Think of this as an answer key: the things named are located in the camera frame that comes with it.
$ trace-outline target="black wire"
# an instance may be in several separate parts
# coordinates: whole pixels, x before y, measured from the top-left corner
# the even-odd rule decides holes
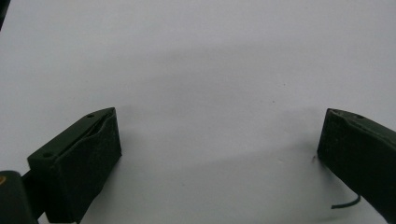
[[[353,206],[361,201],[361,196],[358,194],[358,198],[355,199],[355,201],[350,202],[350,203],[343,203],[343,204],[337,204],[337,205],[332,205],[332,209],[339,209],[339,208],[347,208],[350,206]]]

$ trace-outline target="screw hole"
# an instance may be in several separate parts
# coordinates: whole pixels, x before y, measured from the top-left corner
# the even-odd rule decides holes
[[[48,157],[51,157],[51,156],[52,156],[52,153],[50,153],[50,152],[46,152],[46,153],[43,154],[44,158],[48,158]]]

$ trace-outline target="dark green plastic piece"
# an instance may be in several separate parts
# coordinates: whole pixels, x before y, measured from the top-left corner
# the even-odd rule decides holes
[[[31,171],[25,179],[42,188],[38,203],[44,204],[49,222],[79,223],[120,156],[116,110],[103,109],[83,117],[29,156]]]
[[[396,223],[396,132],[363,116],[328,109],[318,157],[388,223]]]
[[[21,175],[15,171],[0,172],[0,223],[37,224]]]

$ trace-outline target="black plastic part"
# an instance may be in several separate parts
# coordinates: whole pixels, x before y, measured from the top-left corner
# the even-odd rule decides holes
[[[77,121],[28,158],[35,216],[44,209],[49,222],[79,223],[120,156],[115,108]]]
[[[0,172],[0,223],[37,224],[21,180],[15,171]]]
[[[396,132],[363,116],[328,109],[318,157],[388,223],[396,223]]]

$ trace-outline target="white background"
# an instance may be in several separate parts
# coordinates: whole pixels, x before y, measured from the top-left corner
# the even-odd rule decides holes
[[[395,22],[390,0],[12,0],[0,169],[115,106],[123,157],[82,224],[385,223],[331,210],[356,195],[313,157],[328,107],[396,129]]]

